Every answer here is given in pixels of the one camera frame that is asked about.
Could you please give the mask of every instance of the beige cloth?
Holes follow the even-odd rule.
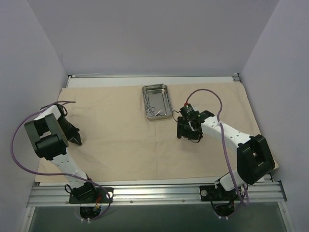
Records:
[[[228,172],[221,141],[207,135],[199,144],[179,140],[173,118],[149,121],[141,87],[62,89],[59,100],[76,101],[66,105],[67,120],[81,130],[83,145],[70,143],[68,152],[83,171],[94,181],[210,177]],[[244,133],[260,133],[241,83],[168,86],[173,109],[179,110],[198,88],[211,89],[222,98],[222,121]],[[220,107],[216,97],[205,91],[189,102],[215,115]],[[228,154],[235,169],[236,154],[231,150]],[[41,159],[39,172],[59,170]],[[35,180],[66,182],[63,176],[36,176]]]

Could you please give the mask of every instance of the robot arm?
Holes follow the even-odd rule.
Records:
[[[67,153],[69,141],[78,145],[82,145],[82,142],[79,129],[70,124],[65,116],[66,112],[62,105],[52,105],[33,121],[25,124],[26,132],[38,157],[52,162],[62,173],[89,180],[87,174]],[[74,198],[87,201],[96,196],[96,188],[92,184],[72,176],[66,178]]]
[[[213,113],[200,113],[194,110],[191,104],[186,104],[180,112],[182,117],[178,117],[178,138],[200,140],[203,134],[207,134],[218,140],[222,139],[219,122]],[[237,186],[245,183],[252,185],[275,168],[274,159],[262,135],[253,137],[221,123],[224,127],[226,145],[237,154],[237,169],[233,171]],[[230,173],[216,181],[216,185],[220,185],[226,192],[235,188]]]

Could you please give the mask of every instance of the metal tray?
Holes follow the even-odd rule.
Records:
[[[172,116],[168,87],[165,84],[143,86],[145,114],[149,120],[166,119]]]

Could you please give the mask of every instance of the purple cable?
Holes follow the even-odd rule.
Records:
[[[16,128],[16,129],[14,130],[14,132],[13,132],[13,135],[12,135],[12,138],[11,138],[11,141],[10,141],[10,154],[11,154],[11,157],[12,157],[13,161],[16,163],[16,165],[17,165],[18,167],[20,167],[20,168],[23,169],[24,171],[26,171],[26,172],[28,172],[28,173],[31,173],[31,174],[35,174],[35,175],[48,175],[48,176],[66,175],[66,176],[72,176],[72,177],[74,177],[74,178],[76,178],[76,179],[80,179],[80,180],[89,182],[89,183],[91,183],[91,184],[93,184],[93,185],[95,185],[95,186],[98,186],[100,189],[102,189],[102,190],[106,193],[106,195],[108,196],[108,198],[110,199],[111,197],[110,197],[108,191],[107,191],[104,187],[102,187],[101,185],[97,184],[96,182],[94,182],[94,181],[92,181],[92,180],[88,180],[88,179],[85,179],[85,178],[82,178],[82,177],[79,177],[79,176],[76,176],[76,175],[72,175],[72,174],[70,174],[70,173],[39,173],[39,172],[35,172],[35,171],[33,171],[33,170],[30,170],[30,169],[24,167],[24,166],[16,159],[16,156],[15,156],[14,151],[13,151],[13,145],[14,145],[15,136],[16,136],[18,130],[20,129],[20,127],[21,127],[28,119],[30,119],[30,118],[32,118],[33,116],[36,116],[36,115],[38,115],[38,114],[44,112],[44,111],[47,110],[47,108],[50,107],[51,105],[54,105],[54,104],[57,104],[57,103],[60,103],[60,102],[64,102],[64,104],[75,103],[75,101],[74,101],[74,102],[73,102],[73,101],[57,101],[57,102],[54,102],[54,103],[52,103],[52,104],[49,104],[46,108],[44,108],[44,109],[42,109],[42,110],[40,110],[40,111],[38,111],[38,112],[35,112],[35,113],[29,115],[28,117],[26,117],[26,118],[17,126],[17,128]],[[106,208],[104,211],[101,210],[101,212],[100,212],[100,214],[99,214],[98,216],[96,216],[96,217],[94,217],[94,218],[92,218],[92,219],[90,219],[90,220],[95,220],[95,219],[100,218],[103,214],[106,213],[106,211],[110,208],[110,206],[111,206],[111,203],[109,202],[107,208]]]
[[[244,188],[245,193],[241,196],[241,198],[242,198],[242,199],[245,199],[246,196],[248,197],[248,194],[246,194],[246,192],[248,192],[249,186],[248,186],[248,185],[247,185],[247,186],[242,185],[242,187]],[[239,204],[237,205],[237,207],[235,208],[234,212],[231,213],[227,218],[233,216],[233,215],[235,214],[235,212],[239,209],[240,206],[241,206],[241,204],[239,203]],[[217,217],[224,217],[224,216],[218,215],[215,211],[213,211],[213,213],[214,213]]]
[[[222,123],[220,122],[220,113],[221,113],[222,108],[223,108],[223,104],[222,104],[221,98],[219,97],[218,94],[216,94],[214,91],[212,91],[212,90],[210,90],[210,89],[199,88],[199,89],[193,91],[193,92],[189,95],[189,97],[188,97],[187,100],[186,100],[186,103],[188,103],[190,97],[191,97],[194,93],[196,93],[196,92],[198,92],[198,91],[202,91],[202,90],[214,94],[214,95],[217,97],[217,99],[219,100],[219,102],[220,102],[220,109],[219,109],[218,114],[217,114],[217,120],[218,120],[219,125],[220,125],[220,128],[221,128],[221,139],[222,139],[222,147],[223,147],[223,152],[224,152],[225,161],[226,161],[226,164],[227,164],[228,171],[229,171],[229,173],[230,173],[230,175],[231,175],[231,179],[232,179],[232,182],[233,182],[233,184],[234,184],[234,188],[235,188],[235,190],[236,190],[236,193],[237,193],[237,195],[238,195],[238,198],[239,198],[240,202],[241,202],[244,206],[247,206],[247,205],[249,204],[249,202],[250,202],[250,199],[249,199],[249,196],[248,196],[248,191],[247,191],[246,188],[244,188],[244,191],[245,191],[245,194],[244,194],[244,195],[246,196],[246,199],[247,199],[247,202],[245,202],[244,199],[242,198],[242,196],[241,196],[239,190],[238,190],[238,186],[237,186],[237,184],[236,184],[236,180],[235,180],[235,177],[234,177],[234,174],[233,174],[233,170],[232,170],[232,167],[231,167],[230,161],[229,161],[229,159],[228,159],[228,155],[227,155],[226,144],[225,144],[225,137],[224,137],[224,128],[223,128]]]

